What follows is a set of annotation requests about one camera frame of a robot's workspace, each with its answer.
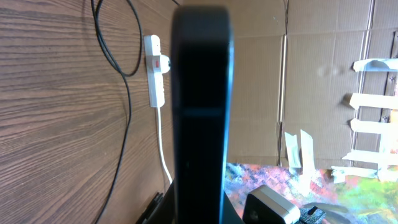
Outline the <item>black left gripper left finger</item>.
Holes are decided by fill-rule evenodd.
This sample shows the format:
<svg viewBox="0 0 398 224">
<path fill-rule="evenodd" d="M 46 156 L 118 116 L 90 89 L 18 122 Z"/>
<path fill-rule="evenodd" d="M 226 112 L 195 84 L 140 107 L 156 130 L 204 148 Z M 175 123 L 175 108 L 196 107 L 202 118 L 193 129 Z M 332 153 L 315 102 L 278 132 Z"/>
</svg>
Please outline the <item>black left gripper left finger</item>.
<svg viewBox="0 0 398 224">
<path fill-rule="evenodd" d="M 156 193 L 136 224 L 175 223 L 175 190 L 172 182 L 165 194 Z"/>
</svg>

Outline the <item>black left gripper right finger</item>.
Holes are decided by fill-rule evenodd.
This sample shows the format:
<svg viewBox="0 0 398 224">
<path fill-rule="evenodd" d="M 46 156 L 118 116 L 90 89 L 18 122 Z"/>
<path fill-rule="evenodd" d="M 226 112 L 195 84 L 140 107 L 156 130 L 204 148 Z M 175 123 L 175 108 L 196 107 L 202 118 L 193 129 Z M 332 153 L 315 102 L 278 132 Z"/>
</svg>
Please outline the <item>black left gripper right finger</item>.
<svg viewBox="0 0 398 224">
<path fill-rule="evenodd" d="M 226 193 L 223 194 L 222 224 L 244 224 Z"/>
</svg>

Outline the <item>blue Galaxy smartphone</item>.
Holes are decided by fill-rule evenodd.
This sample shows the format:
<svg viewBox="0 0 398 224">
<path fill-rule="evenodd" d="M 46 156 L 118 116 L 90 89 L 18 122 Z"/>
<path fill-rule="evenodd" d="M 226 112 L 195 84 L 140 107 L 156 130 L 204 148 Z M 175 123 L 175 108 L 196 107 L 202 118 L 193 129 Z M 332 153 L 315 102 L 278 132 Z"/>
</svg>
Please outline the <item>blue Galaxy smartphone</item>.
<svg viewBox="0 0 398 224">
<path fill-rule="evenodd" d="M 178 7 L 170 46 L 175 221 L 221 223 L 234 72 L 227 8 Z"/>
</svg>

